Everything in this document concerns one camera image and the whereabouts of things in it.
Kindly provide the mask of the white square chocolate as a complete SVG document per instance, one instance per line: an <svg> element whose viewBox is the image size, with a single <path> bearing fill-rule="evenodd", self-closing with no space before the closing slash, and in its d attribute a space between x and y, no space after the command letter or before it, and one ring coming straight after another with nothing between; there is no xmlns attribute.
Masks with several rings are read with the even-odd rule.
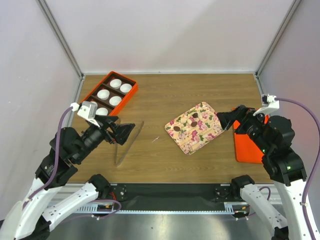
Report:
<svg viewBox="0 0 320 240"><path fill-rule="evenodd" d="M187 123L188 123L186 118L182 118L182 119L180 120L180 122L181 122L182 124L187 124Z"/></svg>

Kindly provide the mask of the metal tongs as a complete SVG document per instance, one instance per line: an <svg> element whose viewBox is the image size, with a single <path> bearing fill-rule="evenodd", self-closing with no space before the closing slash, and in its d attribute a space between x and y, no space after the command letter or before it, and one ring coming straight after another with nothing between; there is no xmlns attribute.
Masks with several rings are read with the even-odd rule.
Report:
<svg viewBox="0 0 320 240"><path fill-rule="evenodd" d="M129 141L127 147L124 149L124 152L122 154L122 156L118 157L118 152L119 152L119 144L118 143L115 143L114 145L114 154L113 154L113 163L116 167L119 167L122 162L124 161L126 155L128 154L130 148L133 146L134 142L136 141L136 139L138 138L138 136L140 135L143 127L145 125L145 122L142 121L140 124L139 124L139 127L136 131L136 133L134 134L133 138Z"/></svg>

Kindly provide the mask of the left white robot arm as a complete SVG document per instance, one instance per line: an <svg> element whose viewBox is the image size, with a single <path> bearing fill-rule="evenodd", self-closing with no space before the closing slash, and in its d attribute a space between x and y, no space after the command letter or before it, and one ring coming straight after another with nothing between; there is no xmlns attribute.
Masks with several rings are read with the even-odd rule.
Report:
<svg viewBox="0 0 320 240"><path fill-rule="evenodd" d="M96 200L114 201L111 184L94 174L76 192L50 205L78 171L75 167L103 141L123 145L135 128L117 116L99 116L82 134L72 127L59 127L51 140L51 150L35 172L24 200L17 202L0 222L2 240L45 240L67 217Z"/></svg>

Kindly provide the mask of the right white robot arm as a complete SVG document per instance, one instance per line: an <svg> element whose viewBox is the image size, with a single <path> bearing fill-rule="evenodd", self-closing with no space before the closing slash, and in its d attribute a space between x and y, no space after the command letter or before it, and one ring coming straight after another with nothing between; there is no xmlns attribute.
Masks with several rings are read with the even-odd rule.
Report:
<svg viewBox="0 0 320 240"><path fill-rule="evenodd" d="M265 121L263 113L240 105L229 112L218 112L224 130L237 121L236 134L248 135L263 153L262 164L280 196L284 215L262 196L248 175L233 178L230 195L244 200L268 228L273 240L318 240L320 231L306 193L307 176L301 157L291 148L295 132L289 119L274 115Z"/></svg>

